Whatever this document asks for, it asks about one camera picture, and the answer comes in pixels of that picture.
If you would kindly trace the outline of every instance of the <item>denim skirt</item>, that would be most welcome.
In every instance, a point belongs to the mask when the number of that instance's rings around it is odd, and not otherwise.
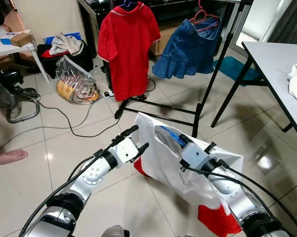
[[[163,54],[153,66],[153,73],[159,78],[172,76],[182,79],[184,75],[213,72],[213,54],[220,32],[215,17],[193,25],[188,19],[176,29],[169,39]]]

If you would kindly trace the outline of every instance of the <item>collar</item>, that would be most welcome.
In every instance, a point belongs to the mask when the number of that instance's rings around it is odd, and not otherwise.
[[[114,14],[117,14],[119,16],[126,16],[126,15],[130,15],[130,14],[133,14],[133,13],[139,11],[143,6],[144,6],[144,3],[138,1],[137,6],[132,11],[125,11],[120,6],[116,6],[113,8],[113,10],[111,10],[111,12]]]

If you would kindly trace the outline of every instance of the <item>white plastic bag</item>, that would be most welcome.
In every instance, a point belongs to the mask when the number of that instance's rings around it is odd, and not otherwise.
[[[226,214],[229,214],[227,204],[212,189],[204,175],[199,175],[190,170],[185,172],[180,170],[181,157],[179,154],[181,147],[160,126],[166,126],[177,134],[184,133],[142,113],[137,114],[134,124],[137,124],[139,129],[133,133],[133,141],[139,144],[149,143],[149,147],[141,156],[142,169],[147,175],[172,187],[192,205],[204,205],[210,209],[218,209],[223,204]],[[203,150],[209,145],[207,142],[186,136]],[[223,159],[233,169],[242,171],[243,157],[241,155],[219,147],[214,147],[211,153],[218,159]]]
[[[66,55],[61,57],[56,65],[56,91],[61,97],[78,104],[90,104],[100,99],[95,79],[82,67]]]

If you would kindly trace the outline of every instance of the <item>red shirt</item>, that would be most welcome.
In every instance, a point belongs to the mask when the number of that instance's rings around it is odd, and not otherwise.
[[[143,3],[132,11],[116,6],[103,20],[98,55],[109,62],[117,101],[144,94],[147,86],[148,50],[160,39],[156,19]]]

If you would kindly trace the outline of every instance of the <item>blue bath mat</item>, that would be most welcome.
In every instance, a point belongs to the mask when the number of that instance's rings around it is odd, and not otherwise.
[[[214,64],[213,64],[214,67],[216,66],[216,64],[217,64],[217,60],[214,61]],[[232,80],[236,80],[243,66],[244,64],[242,62],[238,61],[236,58],[228,56],[223,59],[223,62],[219,67],[219,70],[225,75],[227,75],[229,78],[231,78]],[[259,76],[260,76],[260,73],[258,71],[256,71],[253,68],[249,68],[248,72],[244,77],[244,80],[254,80]]]

